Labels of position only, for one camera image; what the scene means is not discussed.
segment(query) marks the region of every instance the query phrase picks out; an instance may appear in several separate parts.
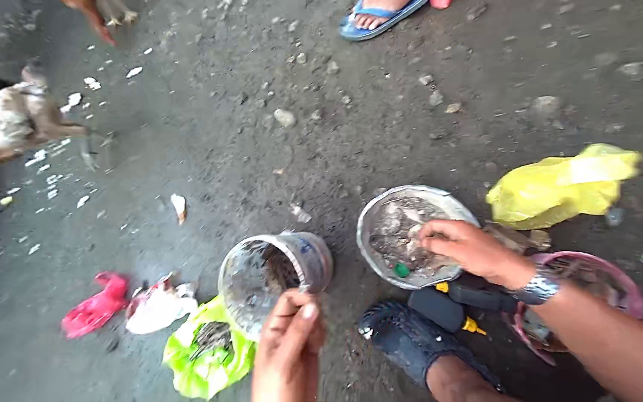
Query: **silver bracelet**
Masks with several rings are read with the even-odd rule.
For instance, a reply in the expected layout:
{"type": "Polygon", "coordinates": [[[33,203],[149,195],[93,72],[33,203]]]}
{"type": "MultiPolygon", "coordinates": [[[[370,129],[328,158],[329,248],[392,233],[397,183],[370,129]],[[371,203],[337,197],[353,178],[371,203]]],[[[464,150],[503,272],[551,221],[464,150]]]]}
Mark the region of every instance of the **silver bracelet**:
{"type": "Polygon", "coordinates": [[[559,290],[559,278],[551,269],[535,264],[535,275],[527,285],[514,290],[511,294],[525,304],[540,305],[549,300],[559,290]]]}

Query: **green bottle cap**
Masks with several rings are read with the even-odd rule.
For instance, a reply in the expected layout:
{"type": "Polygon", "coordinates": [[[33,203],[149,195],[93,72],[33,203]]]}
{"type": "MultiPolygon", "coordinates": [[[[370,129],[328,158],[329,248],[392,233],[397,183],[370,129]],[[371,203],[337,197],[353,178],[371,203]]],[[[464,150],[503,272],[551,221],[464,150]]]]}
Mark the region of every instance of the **green bottle cap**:
{"type": "Polygon", "coordinates": [[[406,278],[406,276],[411,273],[411,270],[406,267],[406,264],[404,264],[403,262],[397,262],[396,265],[394,265],[394,273],[399,278],[406,278]]]}

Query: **chicken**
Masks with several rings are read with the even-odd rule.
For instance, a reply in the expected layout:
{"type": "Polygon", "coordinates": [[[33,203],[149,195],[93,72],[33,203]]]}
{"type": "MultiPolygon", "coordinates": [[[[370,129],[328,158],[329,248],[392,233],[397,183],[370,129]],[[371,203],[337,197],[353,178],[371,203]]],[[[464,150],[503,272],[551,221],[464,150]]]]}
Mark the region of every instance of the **chicken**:
{"type": "Polygon", "coordinates": [[[121,25],[121,21],[118,19],[118,16],[121,13],[124,15],[123,21],[126,23],[132,23],[137,17],[138,13],[132,12],[126,5],[123,3],[123,0],[61,0],[69,8],[80,10],[86,18],[89,20],[89,24],[94,29],[94,31],[106,42],[111,45],[116,45],[116,41],[113,40],[111,32],[106,28],[105,19],[99,11],[98,5],[100,4],[103,11],[108,14],[110,21],[108,25],[121,25]],[[113,11],[112,3],[115,7],[118,8],[117,12],[113,11]]]}
{"type": "Polygon", "coordinates": [[[88,129],[62,118],[49,96],[46,78],[37,66],[27,65],[22,70],[22,82],[0,89],[0,163],[65,137],[86,139],[81,155],[89,168],[95,169],[88,151],[88,129]]]}

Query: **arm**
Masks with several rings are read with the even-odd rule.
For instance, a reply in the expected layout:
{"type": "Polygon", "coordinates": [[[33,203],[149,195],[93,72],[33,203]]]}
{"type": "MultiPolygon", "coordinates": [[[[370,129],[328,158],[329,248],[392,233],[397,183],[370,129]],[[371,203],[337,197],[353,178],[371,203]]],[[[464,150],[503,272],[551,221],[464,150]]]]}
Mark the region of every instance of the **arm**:
{"type": "MultiPolygon", "coordinates": [[[[419,233],[426,249],[448,255],[471,273],[509,289],[525,286],[534,265],[462,221],[436,220],[419,233]],[[442,233],[447,240],[430,237],[442,233]]],[[[643,402],[643,322],[571,283],[532,307],[604,388],[623,401],[643,402]]]]}

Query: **hand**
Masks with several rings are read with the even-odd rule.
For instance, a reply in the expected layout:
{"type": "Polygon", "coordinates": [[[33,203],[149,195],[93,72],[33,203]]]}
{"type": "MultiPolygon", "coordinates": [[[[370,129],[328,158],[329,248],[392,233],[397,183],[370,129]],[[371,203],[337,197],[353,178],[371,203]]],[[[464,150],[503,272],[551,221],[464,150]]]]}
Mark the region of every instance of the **hand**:
{"type": "Polygon", "coordinates": [[[314,297],[299,289],[284,292],[262,328],[252,402],[315,401],[319,349],[325,338],[322,312],[314,297]]]}
{"type": "Polygon", "coordinates": [[[509,289],[527,285],[534,275],[532,262],[505,248],[490,234],[464,220],[432,220],[418,233],[421,246],[460,262],[471,274],[509,289]],[[440,233],[445,236],[433,237],[440,233]]]}

